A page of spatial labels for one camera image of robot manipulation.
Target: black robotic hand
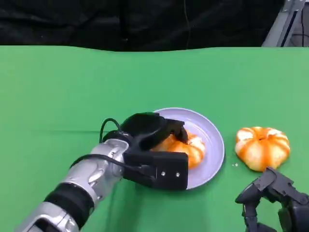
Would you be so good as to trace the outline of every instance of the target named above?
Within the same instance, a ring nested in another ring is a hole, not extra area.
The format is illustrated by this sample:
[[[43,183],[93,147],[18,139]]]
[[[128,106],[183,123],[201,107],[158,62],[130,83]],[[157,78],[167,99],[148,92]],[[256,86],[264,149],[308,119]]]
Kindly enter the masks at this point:
[[[243,205],[247,232],[276,232],[257,222],[256,208],[262,197],[282,204],[278,215],[283,232],[309,232],[309,196],[298,192],[292,184],[289,178],[267,168],[236,198],[236,203]]]
[[[151,151],[171,134],[186,143],[188,135],[183,125],[182,121],[167,119],[157,113],[138,113],[117,125],[118,130],[110,131],[100,142],[120,139],[129,143],[130,148],[123,154],[125,179],[150,188],[185,190],[188,156],[180,152]]]

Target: black curtain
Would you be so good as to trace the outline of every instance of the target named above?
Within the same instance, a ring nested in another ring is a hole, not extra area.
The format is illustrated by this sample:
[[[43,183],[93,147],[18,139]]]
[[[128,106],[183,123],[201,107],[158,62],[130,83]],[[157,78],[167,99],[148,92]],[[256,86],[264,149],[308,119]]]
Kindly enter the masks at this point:
[[[111,51],[261,46],[283,0],[0,0],[0,44]]]

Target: green surface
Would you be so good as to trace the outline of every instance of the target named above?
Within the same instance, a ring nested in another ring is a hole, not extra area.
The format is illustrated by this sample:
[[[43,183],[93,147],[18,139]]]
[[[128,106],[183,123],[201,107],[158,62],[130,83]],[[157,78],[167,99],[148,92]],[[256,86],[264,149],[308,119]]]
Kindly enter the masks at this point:
[[[182,193],[123,180],[83,231],[244,231],[234,200],[258,173],[235,155],[239,128],[286,132],[292,153],[280,171],[309,193],[308,61],[309,50],[289,48],[132,54],[0,47],[1,231],[12,231],[96,145],[103,119],[164,107],[192,109],[217,126],[226,150],[221,171]],[[262,201],[260,221],[279,230],[278,208]]]

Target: light purple plate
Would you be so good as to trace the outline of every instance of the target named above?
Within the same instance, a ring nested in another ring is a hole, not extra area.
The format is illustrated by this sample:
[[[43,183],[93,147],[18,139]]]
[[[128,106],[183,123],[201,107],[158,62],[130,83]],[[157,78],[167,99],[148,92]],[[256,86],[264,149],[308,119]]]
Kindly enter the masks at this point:
[[[184,127],[199,136],[206,145],[204,160],[189,170],[188,188],[193,189],[210,181],[220,170],[224,159],[224,143],[218,129],[203,115],[188,109],[165,108],[156,110],[161,116],[184,121]]]

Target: robotic finger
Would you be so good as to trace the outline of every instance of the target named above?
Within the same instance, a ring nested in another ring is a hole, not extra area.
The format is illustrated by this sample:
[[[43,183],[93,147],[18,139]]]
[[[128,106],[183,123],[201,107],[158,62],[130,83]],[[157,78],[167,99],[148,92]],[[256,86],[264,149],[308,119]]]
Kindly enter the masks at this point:
[[[256,208],[262,197],[271,203],[281,203],[282,209],[278,215],[283,232],[309,231],[309,196],[298,192],[293,187],[292,180],[272,168],[267,168],[236,198],[236,203],[243,205],[242,216],[247,232],[276,231],[257,222]]]

